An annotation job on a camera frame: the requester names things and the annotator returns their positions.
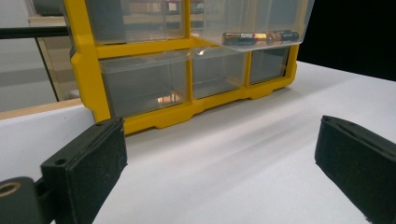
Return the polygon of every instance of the white table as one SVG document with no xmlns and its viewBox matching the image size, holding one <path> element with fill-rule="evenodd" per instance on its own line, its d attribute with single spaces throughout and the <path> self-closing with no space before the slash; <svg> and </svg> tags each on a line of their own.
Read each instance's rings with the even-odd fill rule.
<svg viewBox="0 0 396 224">
<path fill-rule="evenodd" d="M 396 82 L 298 62 L 269 96 L 127 136 L 129 164 L 94 223 L 368 223 L 315 164 L 323 115 L 396 142 Z"/>
</svg>

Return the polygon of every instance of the black background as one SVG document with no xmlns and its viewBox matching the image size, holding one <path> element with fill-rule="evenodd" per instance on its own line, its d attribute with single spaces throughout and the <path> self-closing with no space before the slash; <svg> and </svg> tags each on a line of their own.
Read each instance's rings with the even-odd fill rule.
<svg viewBox="0 0 396 224">
<path fill-rule="evenodd" d="M 393 1 L 315 1 L 298 61 L 396 81 Z"/>
</svg>

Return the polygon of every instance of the yellow storage organizer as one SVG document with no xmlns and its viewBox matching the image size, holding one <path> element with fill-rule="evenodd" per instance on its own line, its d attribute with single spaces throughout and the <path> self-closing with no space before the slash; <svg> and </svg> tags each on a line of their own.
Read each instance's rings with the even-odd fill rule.
<svg viewBox="0 0 396 224">
<path fill-rule="evenodd" d="M 263 13 L 269 24 L 254 21 L 259 16 L 252 10 L 276 1 L 295 5 L 285 19 L 292 22 L 271 16 L 271 10 Z M 248 7 L 235 15 L 241 18 L 230 19 L 240 3 Z M 208 108 L 257 99 L 288 86 L 313 1 L 65 0 L 64 5 L 82 103 L 96 121 L 123 116 L 125 133 L 134 133 L 168 127 Z M 198 29 L 195 20 L 201 20 Z M 297 31 L 299 38 L 245 47 L 219 42 L 219 35 L 233 31 L 269 35 L 274 25 Z M 261 77 L 266 64 L 278 71 Z"/>
</svg>

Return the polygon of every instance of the table surface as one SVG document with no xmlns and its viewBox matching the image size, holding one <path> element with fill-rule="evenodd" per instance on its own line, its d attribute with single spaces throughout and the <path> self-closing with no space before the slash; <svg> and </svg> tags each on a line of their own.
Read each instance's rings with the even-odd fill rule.
<svg viewBox="0 0 396 224">
<path fill-rule="evenodd" d="M 396 142 L 395 111 L 396 82 L 298 62 L 295 81 L 269 96 L 127 136 L 128 165 L 94 223 L 368 223 L 315 163 L 320 119 L 347 119 Z M 83 114 L 72 136 L 70 121 L 60 122 L 67 138 L 58 147 L 92 123 Z M 58 119 L 77 125 L 73 116 Z M 2 179 L 10 163 L 0 162 Z"/>
</svg>

